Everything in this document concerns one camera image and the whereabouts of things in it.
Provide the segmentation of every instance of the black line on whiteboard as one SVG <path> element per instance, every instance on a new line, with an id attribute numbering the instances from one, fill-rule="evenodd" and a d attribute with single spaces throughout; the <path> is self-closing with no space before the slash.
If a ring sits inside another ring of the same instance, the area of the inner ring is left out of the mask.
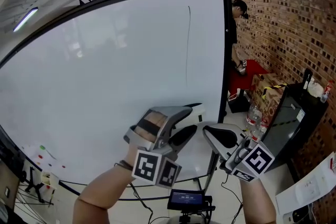
<path id="1" fill-rule="evenodd" d="M 190 6 L 189 8 L 189 28 L 188 28 L 188 38 L 187 38 L 187 57 L 185 60 L 185 84 L 188 87 L 188 80 L 187 80 L 187 75 L 188 75 L 188 48 L 189 48 L 189 33 L 190 33 L 190 22 L 191 22 L 191 11 L 190 11 Z"/>

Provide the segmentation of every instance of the whiteboard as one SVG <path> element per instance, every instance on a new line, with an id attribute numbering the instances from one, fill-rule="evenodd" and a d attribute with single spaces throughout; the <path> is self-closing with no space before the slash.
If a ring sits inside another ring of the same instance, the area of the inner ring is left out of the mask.
<path id="1" fill-rule="evenodd" d="M 124 158 L 123 135 L 150 107 L 200 102 L 217 122 L 223 66 L 223 0 L 122 1 L 53 28 L 0 69 L 0 124 L 42 169 L 88 184 Z M 197 132 L 178 180 L 205 175 L 211 152 Z"/>

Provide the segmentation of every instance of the brick wall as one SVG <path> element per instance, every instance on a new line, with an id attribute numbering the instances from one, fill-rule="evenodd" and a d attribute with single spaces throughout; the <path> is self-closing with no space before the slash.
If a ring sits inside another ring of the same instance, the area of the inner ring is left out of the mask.
<path id="1" fill-rule="evenodd" d="M 244 0 L 249 20 L 237 20 L 237 46 L 288 83 L 302 81 L 305 68 L 326 86 L 336 81 L 336 0 Z M 300 177 L 336 151 L 336 85 L 329 108 L 293 158 Z M 318 223 L 336 217 L 336 190 L 314 204 Z"/>

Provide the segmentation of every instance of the white floor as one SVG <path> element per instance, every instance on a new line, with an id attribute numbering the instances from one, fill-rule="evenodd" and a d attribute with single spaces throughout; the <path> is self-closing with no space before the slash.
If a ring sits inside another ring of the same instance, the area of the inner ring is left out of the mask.
<path id="1" fill-rule="evenodd" d="M 229 113 L 224 122 L 225 123 L 235 123 L 240 128 L 245 128 L 245 113 Z M 27 162 L 27 169 L 29 169 L 30 163 Z M 38 180 L 39 173 L 36 173 L 36 181 Z M 231 224 L 234 215 L 239 208 L 239 201 L 237 198 L 228 190 L 221 188 L 221 183 L 226 179 L 226 173 L 218 169 L 211 181 L 207 195 L 213 196 L 213 205 L 216 206 L 216 210 L 213 212 L 212 221 Z M 288 171 L 286 165 L 280 166 L 266 174 L 261 178 L 266 190 L 268 191 L 273 203 L 276 206 L 275 195 L 293 184 L 293 180 Z M 206 177 L 200 179 L 202 187 L 204 187 L 206 182 Z M 73 189 L 81 192 L 84 186 L 69 184 Z M 240 192 L 239 179 L 234 176 L 229 176 L 228 182 L 225 187 L 231 189 L 236 193 L 239 199 L 242 199 Z M 197 184 L 192 180 L 187 182 L 176 183 L 174 185 L 175 189 L 195 189 L 197 190 Z M 168 196 L 170 191 L 164 188 L 159 188 L 155 186 L 150 187 L 140 187 L 137 188 L 140 197 L 158 197 L 158 196 Z M 43 187 L 41 189 L 41 194 L 45 200 L 49 200 L 51 196 L 51 190 Z M 24 197 L 27 201 L 32 202 L 28 197 Z M 67 191 L 66 189 L 59 187 L 54 194 L 52 202 L 53 206 L 44 205 L 31 205 L 31 207 L 44 219 L 46 223 L 61 223 L 70 224 L 72 220 L 73 204 L 77 196 Z M 134 198 L 133 191 L 131 188 L 127 188 L 123 193 L 121 198 Z M 156 217 L 174 217 L 179 216 L 180 212 L 167 210 L 167 199 L 154 200 L 145 202 L 154 211 L 152 220 Z M 23 217 L 25 215 L 21 210 L 16 208 L 17 214 Z M 116 205 L 109 210 L 110 222 L 113 224 L 147 224 L 150 216 L 150 212 L 143 208 L 139 201 L 119 201 Z M 24 220 L 29 224 L 42 223 L 25 216 Z M 167 219 L 158 219 L 153 224 L 167 223 Z M 238 215 L 235 224 L 244 224 L 244 213 L 241 210 Z M 278 216 L 277 223 L 283 223 L 282 217 Z"/>

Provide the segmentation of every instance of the fluorescent tube light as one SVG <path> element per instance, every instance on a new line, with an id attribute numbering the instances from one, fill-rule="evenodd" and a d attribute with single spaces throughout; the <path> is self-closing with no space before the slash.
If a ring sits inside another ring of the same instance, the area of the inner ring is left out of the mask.
<path id="1" fill-rule="evenodd" d="M 18 31 L 36 12 L 38 8 L 32 8 L 22 19 L 21 21 L 15 26 L 13 32 Z"/>

